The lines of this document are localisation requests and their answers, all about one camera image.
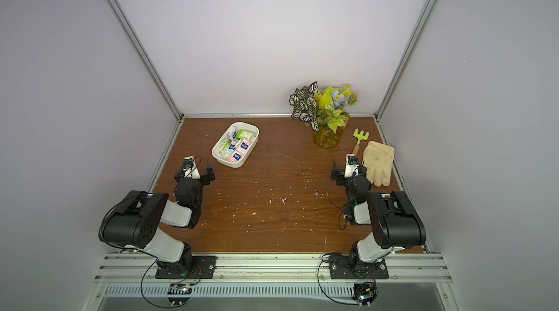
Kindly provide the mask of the white plastic storage box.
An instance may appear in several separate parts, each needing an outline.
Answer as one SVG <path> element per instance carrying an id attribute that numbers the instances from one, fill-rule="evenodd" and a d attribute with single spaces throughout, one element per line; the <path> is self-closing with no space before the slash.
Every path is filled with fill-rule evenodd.
<path id="1" fill-rule="evenodd" d="M 246 155 L 243 155 L 243 159 L 241 159 L 241 161 L 229 162 L 229 157 L 233 152 L 236 151 L 237 143 L 241 141 L 236 138 L 236 134 L 239 130 L 249 130 L 255 134 L 255 137 L 251 142 L 252 146 L 250 148 L 250 151 Z M 222 165 L 228 166 L 230 168 L 240 168 L 249 158 L 250 153 L 253 152 L 253 150 L 255 149 L 259 141 L 259 136 L 259 128 L 252 124 L 244 122 L 232 123 L 212 148 L 212 156 Z"/>

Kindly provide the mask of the pink pocket tissue pack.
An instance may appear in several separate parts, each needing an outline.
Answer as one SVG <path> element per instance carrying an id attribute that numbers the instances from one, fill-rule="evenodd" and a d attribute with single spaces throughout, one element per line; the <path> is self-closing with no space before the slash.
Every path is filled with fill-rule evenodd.
<path id="1" fill-rule="evenodd" d="M 239 161 L 241 161 L 241 159 L 243 159 L 243 153 L 235 151 L 231 154 L 228 161 L 229 162 L 239 162 Z"/>

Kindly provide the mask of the green pocket tissue pack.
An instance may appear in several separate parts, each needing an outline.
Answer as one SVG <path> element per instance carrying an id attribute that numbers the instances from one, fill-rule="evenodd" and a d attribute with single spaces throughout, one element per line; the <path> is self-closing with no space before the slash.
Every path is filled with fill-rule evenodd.
<path id="1" fill-rule="evenodd" d="M 249 130 L 239 130 L 236 134 L 238 140 L 248 140 L 249 142 L 252 142 L 254 137 L 255 134 Z"/>

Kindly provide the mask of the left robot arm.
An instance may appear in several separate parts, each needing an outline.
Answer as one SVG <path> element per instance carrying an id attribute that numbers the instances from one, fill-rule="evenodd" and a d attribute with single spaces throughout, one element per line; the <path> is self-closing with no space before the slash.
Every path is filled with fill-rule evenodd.
<path id="1" fill-rule="evenodd" d="M 193 270 L 190 245 L 160 229 L 193 229 L 202 216 L 203 188 L 215 180 L 211 165 L 199 172 L 195 157 L 187 157 L 174 175 L 176 187 L 170 200 L 167 193 L 133 190 L 104 216 L 98 237 L 113 248 L 134 248 L 155 258 L 158 268 L 185 274 Z"/>

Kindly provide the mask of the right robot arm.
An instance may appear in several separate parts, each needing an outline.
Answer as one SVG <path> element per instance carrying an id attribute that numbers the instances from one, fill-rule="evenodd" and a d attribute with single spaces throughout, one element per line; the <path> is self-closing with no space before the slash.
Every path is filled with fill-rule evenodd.
<path id="1" fill-rule="evenodd" d="M 406 192 L 375 191 L 356 155 L 348 155 L 343 171 L 333 164 L 330 178 L 345 190 L 346 222 L 371 228 L 366 238 L 353 244 L 350 267 L 379 266 L 390 254 L 425 244 L 426 229 Z"/>

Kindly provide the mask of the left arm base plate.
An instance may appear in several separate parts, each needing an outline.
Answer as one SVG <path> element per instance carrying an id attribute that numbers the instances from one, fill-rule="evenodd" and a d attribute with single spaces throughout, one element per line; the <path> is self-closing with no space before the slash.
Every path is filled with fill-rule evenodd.
<path id="1" fill-rule="evenodd" d="M 212 279 L 218 257 L 211 255 L 193 256 L 178 262 L 156 261 L 156 279 Z"/>

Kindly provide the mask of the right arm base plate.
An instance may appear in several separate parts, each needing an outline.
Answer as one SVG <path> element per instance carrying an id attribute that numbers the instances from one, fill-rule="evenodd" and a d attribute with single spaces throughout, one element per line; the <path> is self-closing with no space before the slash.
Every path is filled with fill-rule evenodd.
<path id="1" fill-rule="evenodd" d="M 354 256 L 334 253 L 325 255 L 323 261 L 328 264 L 333 280 L 388 280 L 390 277 L 385 259 L 365 263 Z"/>

